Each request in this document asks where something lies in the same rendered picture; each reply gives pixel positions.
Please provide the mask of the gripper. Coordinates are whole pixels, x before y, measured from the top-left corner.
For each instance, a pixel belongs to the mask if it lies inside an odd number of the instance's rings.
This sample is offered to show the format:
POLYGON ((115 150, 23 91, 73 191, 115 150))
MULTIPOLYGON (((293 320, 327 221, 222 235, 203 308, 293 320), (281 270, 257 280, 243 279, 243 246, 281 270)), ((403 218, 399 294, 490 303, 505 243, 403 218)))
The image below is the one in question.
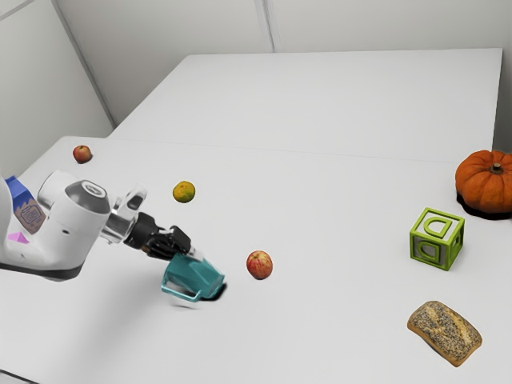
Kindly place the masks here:
POLYGON ((204 253, 196 249, 190 237, 177 226, 165 231, 164 239, 152 239, 162 231, 164 229, 156 224, 152 216, 139 212, 123 243, 133 249, 143 248, 149 257, 156 259, 172 259, 176 254, 200 262, 205 259, 204 253))

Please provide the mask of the teal faceted mug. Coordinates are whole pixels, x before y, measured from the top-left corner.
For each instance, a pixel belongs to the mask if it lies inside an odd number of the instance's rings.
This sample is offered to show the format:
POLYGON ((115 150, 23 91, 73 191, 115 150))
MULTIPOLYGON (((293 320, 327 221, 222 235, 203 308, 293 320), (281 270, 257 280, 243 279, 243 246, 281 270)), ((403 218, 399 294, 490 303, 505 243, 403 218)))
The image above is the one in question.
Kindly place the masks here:
POLYGON ((161 291, 188 302, 215 298, 221 290, 225 275, 205 258, 197 260, 176 254, 162 278, 161 291))

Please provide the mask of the yellow green citrus fruit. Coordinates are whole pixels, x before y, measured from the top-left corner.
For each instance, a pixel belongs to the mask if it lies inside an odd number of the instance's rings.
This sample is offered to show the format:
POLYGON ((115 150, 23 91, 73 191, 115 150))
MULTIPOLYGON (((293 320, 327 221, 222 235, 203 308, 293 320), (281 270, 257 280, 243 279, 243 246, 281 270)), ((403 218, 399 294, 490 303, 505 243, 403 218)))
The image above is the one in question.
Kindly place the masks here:
POLYGON ((191 202, 196 194, 195 186, 189 181, 180 181, 175 185, 172 195, 175 201, 180 203, 191 202))

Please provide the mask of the large red yellow apple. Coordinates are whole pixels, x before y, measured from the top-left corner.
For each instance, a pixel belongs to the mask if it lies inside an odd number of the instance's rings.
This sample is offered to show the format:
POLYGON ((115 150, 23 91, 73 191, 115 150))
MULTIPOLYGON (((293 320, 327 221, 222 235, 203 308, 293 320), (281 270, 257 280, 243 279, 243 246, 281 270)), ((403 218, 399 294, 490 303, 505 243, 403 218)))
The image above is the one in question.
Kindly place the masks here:
POLYGON ((267 252, 256 250, 247 257, 246 268, 253 278, 263 280, 272 274, 273 262, 267 252))

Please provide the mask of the small red apple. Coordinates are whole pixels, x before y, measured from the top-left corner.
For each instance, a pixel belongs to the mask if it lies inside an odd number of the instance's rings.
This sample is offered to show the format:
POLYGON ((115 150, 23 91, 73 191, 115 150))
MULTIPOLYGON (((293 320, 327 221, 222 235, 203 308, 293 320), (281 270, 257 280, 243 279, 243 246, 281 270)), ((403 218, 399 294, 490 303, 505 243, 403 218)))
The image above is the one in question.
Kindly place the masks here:
POLYGON ((78 164, 84 164, 93 157, 91 149, 86 145, 79 145, 73 149, 72 155, 78 164))

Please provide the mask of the green letter block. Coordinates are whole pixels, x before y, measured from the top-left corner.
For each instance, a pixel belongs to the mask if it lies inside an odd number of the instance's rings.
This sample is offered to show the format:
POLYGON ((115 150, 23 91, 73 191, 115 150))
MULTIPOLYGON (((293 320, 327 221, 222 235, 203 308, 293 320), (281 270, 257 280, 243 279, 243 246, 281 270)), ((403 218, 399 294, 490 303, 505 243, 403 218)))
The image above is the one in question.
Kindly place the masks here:
POLYGON ((466 220, 427 207, 410 230, 410 258, 449 271, 464 244, 466 220))

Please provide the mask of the seeded bread loaf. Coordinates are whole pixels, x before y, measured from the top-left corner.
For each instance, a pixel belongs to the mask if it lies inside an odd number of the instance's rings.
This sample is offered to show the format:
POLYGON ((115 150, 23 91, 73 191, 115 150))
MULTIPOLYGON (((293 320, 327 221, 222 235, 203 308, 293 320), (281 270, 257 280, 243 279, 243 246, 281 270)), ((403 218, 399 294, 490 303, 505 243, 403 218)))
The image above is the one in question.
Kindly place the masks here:
POLYGON ((470 322, 439 301, 428 301, 417 308, 407 328, 454 367, 463 364, 483 342, 470 322))

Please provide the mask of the orange pumpkin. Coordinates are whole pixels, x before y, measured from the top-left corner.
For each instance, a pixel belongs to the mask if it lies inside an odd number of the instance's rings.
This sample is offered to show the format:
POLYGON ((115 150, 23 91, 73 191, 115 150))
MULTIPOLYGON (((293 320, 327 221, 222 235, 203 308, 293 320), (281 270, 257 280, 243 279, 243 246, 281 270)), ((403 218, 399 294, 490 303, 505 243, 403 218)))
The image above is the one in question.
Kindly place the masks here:
POLYGON ((512 217, 512 154, 473 152, 458 165, 455 188, 468 213, 484 218, 512 217))

